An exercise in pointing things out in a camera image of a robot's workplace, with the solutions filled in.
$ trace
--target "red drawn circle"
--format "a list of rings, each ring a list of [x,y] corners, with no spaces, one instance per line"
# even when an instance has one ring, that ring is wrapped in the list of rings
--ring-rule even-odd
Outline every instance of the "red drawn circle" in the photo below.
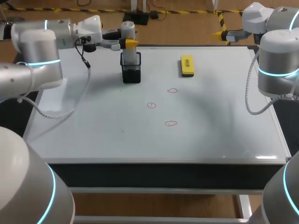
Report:
[[[178,90],[176,88],[171,88],[171,89],[169,89],[167,91],[170,92],[170,93],[176,93],[176,92],[178,92]]]
[[[154,109],[157,106],[157,104],[154,103],[148,103],[148,108]]]
[[[169,121],[165,122],[165,125],[168,127],[175,126],[176,124],[177,124],[177,122],[174,120],[169,120]]]

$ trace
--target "wooden floor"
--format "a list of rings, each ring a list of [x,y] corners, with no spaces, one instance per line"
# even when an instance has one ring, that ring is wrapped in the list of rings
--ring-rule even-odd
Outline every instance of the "wooden floor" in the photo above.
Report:
[[[156,9],[148,0],[151,10]],[[252,0],[219,0],[219,9],[245,9]],[[299,7],[298,0],[260,0],[264,6]],[[15,7],[78,8],[76,0],[10,0]],[[167,10],[209,9],[206,0],[156,0],[156,5]],[[88,9],[130,9],[130,0],[92,0]],[[81,21],[91,13],[83,12],[7,12],[7,16],[21,16],[26,20],[71,18]],[[101,13],[104,29],[118,28],[122,13]],[[241,29],[239,14],[225,13],[228,30]],[[221,31],[218,16],[213,14],[167,14],[163,21],[149,20],[147,26],[137,26],[137,39],[147,44],[223,45],[211,38]],[[254,44],[253,38],[238,44]],[[16,51],[10,41],[0,42],[0,61],[12,62]],[[148,195],[148,194],[74,194],[77,215],[102,216],[157,216],[157,217],[239,217],[234,196],[222,195]],[[260,204],[260,196],[251,196],[253,210]]]

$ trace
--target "blue led ring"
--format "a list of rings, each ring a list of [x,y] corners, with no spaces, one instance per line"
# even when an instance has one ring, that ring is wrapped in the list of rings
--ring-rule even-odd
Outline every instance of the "blue led ring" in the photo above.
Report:
[[[286,167],[288,166],[288,164],[289,163],[286,164],[285,170],[284,170],[284,188],[285,188],[285,194],[286,194],[287,198],[289,199],[289,202],[290,202],[291,206],[293,207],[293,209],[295,210],[295,212],[297,213],[297,215],[299,215],[299,210],[297,209],[297,207],[295,206],[293,200],[291,199],[291,196],[289,194],[288,188],[286,187],[285,173],[286,173]]]
[[[48,167],[49,167],[49,169],[50,169],[50,171],[51,171],[51,173],[52,173],[52,178],[53,178],[53,191],[52,191],[52,196],[51,196],[50,202],[49,202],[49,204],[48,204],[48,207],[47,207],[46,211],[44,212],[43,216],[42,216],[42,217],[40,218],[40,220],[37,222],[37,224],[41,224],[41,223],[44,221],[44,219],[46,218],[46,216],[47,216],[48,212],[50,211],[50,208],[51,208],[51,206],[52,206],[52,204],[53,204],[54,196],[55,196],[55,192],[56,192],[56,180],[55,180],[54,172],[53,172],[53,170],[51,169],[51,167],[50,167],[49,165],[48,165]]]
[[[296,74],[296,73],[299,71],[299,69],[297,69],[296,71],[293,71],[293,72],[290,72],[290,73],[285,73],[285,74],[273,74],[273,73],[265,72],[265,71],[261,70],[260,68],[258,68],[258,70],[259,70],[261,73],[265,74],[265,75],[268,75],[268,76],[276,76],[276,77],[291,76],[291,75]]]

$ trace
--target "caution tape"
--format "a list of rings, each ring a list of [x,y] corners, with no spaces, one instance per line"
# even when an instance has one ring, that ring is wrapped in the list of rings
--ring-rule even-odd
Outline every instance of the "caution tape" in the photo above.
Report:
[[[227,28],[226,28],[226,25],[224,23],[223,13],[218,12],[218,19],[219,19],[221,29],[222,29],[222,32],[223,32],[223,34],[221,34],[221,37],[223,37],[223,35],[227,34]],[[231,44],[230,44],[229,41],[225,41],[225,45],[230,46]]]
[[[53,11],[53,12],[90,12],[90,13],[125,13],[125,9],[80,9],[80,8],[4,8],[7,11]],[[206,13],[242,13],[243,10],[157,10],[159,14],[206,14]]]

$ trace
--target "whiteboard eraser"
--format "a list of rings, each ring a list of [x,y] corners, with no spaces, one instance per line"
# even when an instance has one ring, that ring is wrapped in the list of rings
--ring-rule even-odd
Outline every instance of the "whiteboard eraser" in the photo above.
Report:
[[[181,56],[182,65],[182,76],[183,77],[193,77],[194,76],[194,64],[192,55],[182,55]]]

